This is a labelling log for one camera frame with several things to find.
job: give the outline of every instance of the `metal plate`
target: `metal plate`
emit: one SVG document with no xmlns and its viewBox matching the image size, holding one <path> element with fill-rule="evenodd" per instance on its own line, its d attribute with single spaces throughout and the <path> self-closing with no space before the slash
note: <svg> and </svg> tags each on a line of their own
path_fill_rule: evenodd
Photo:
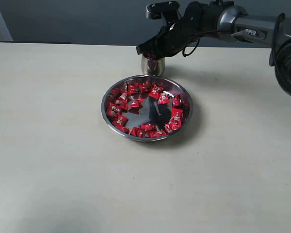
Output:
<svg viewBox="0 0 291 233">
<path fill-rule="evenodd" d="M 182 126 L 178 130 L 168 133 L 167 135 L 162 136 L 162 137 L 142 138 L 142 137 L 135 137 L 127 133 L 124 133 L 120 131 L 119 129 L 117 129 L 111 123 L 108 116 L 106 115 L 106 112 L 109 106 L 108 97 L 110 97 L 110 94 L 112 93 L 112 91 L 120 90 L 121 92 L 124 92 L 127 85 L 134 84 L 134 83 L 145 83 L 145 82 L 150 82 L 152 83 L 152 85 L 157 83 L 158 85 L 163 86 L 164 93 L 167 93 L 171 95 L 172 97 L 177 94 L 180 95 L 180 98 L 182 101 L 181 109 L 183 110 L 183 123 L 182 123 Z M 140 98 L 140 94 L 134 94 L 130 98 L 131 99 Z M 126 128 L 140 127 L 142 124 L 151 123 L 152 125 L 156 125 L 158 129 L 162 129 L 162 128 L 164 129 L 165 123 L 168 123 L 171 117 L 171 101 L 169 104 L 157 104 L 157 99 L 146 96 L 145 100 L 142 102 L 142 106 L 143 108 L 139 110 L 139 114 L 134 114 L 134 113 L 129 112 L 130 108 L 127 113 L 122 113 L 122 115 L 128 117 L 129 119 L 128 123 L 126 124 Z M 169 138 L 170 136 L 179 132 L 181 128 L 185 124 L 187 124 L 187 122 L 190 120 L 192 116 L 193 102 L 190 95 L 187 93 L 187 91 L 178 83 L 169 79 L 161 78 L 161 77 L 139 75 L 139 76 L 132 76 L 129 78 L 125 78 L 117 82 L 116 84 L 114 84 L 112 87 L 110 87 L 102 99 L 101 112 L 106 123 L 115 132 L 132 140 L 149 142 L 149 141 L 157 141 L 157 140 Z"/>
</svg>

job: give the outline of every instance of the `table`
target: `table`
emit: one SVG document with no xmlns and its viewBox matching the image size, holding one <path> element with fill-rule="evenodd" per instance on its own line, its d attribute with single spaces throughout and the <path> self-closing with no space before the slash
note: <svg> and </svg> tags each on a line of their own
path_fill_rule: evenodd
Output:
<svg viewBox="0 0 291 233">
<path fill-rule="evenodd" d="M 166 59 L 178 135 L 127 140 L 100 103 L 134 47 L 0 43 L 0 233 L 291 233 L 291 97 L 269 49 Z"/>
</svg>

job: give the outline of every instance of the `stainless steel cup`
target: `stainless steel cup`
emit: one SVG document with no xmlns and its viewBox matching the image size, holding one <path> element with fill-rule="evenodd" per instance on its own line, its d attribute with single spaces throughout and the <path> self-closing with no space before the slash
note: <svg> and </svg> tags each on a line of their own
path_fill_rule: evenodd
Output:
<svg viewBox="0 0 291 233">
<path fill-rule="evenodd" d="M 153 60 L 141 56 L 141 71 L 144 75 L 161 76 L 165 70 L 165 58 Z"/>
</svg>

